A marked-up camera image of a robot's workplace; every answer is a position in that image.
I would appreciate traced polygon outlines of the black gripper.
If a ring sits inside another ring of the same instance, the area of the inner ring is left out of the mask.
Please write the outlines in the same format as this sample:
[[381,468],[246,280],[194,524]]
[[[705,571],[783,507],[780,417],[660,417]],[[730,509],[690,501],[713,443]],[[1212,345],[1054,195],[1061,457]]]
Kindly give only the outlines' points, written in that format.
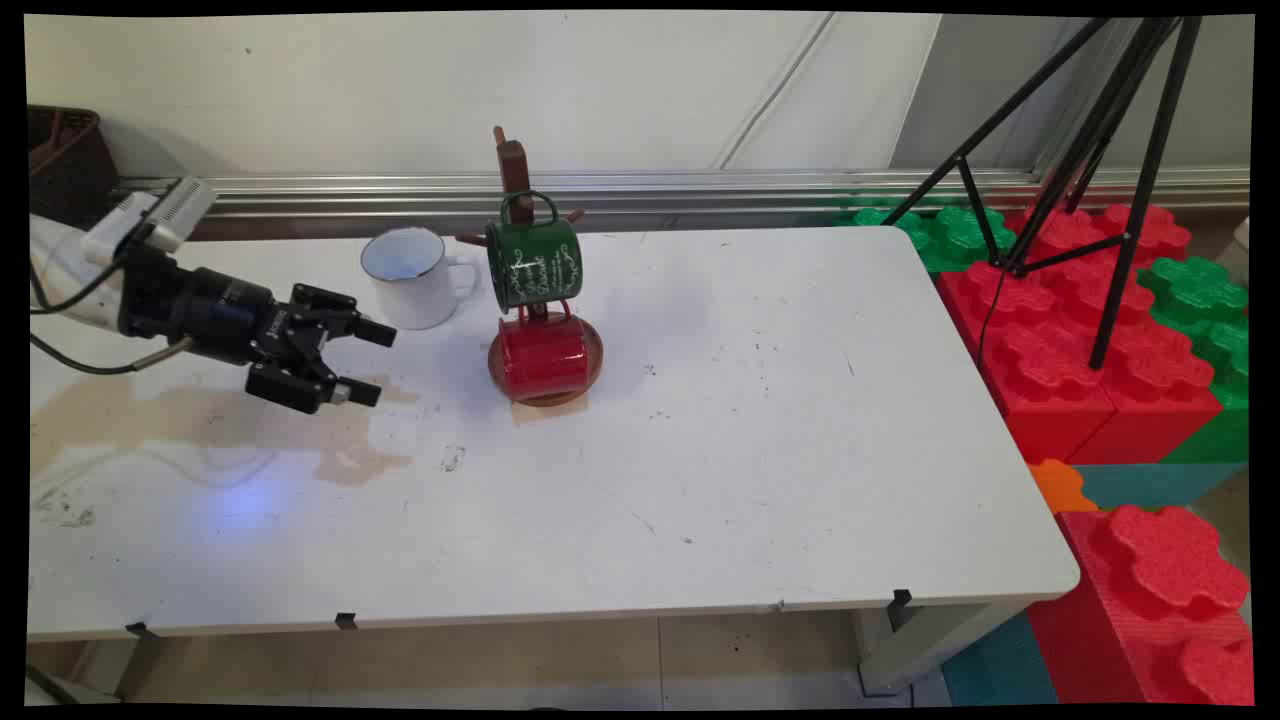
[[[248,395],[298,413],[314,415],[325,404],[379,404],[380,386],[337,375],[315,347],[291,347],[289,328],[273,327],[282,302],[270,290],[202,266],[186,270],[147,245],[127,246],[118,260],[123,274],[118,329],[124,336],[161,336],[169,345],[191,340],[192,354],[236,366],[248,364]],[[352,296],[294,284],[291,333],[301,331],[319,331],[328,340],[355,337],[387,348],[398,333],[364,315]]]

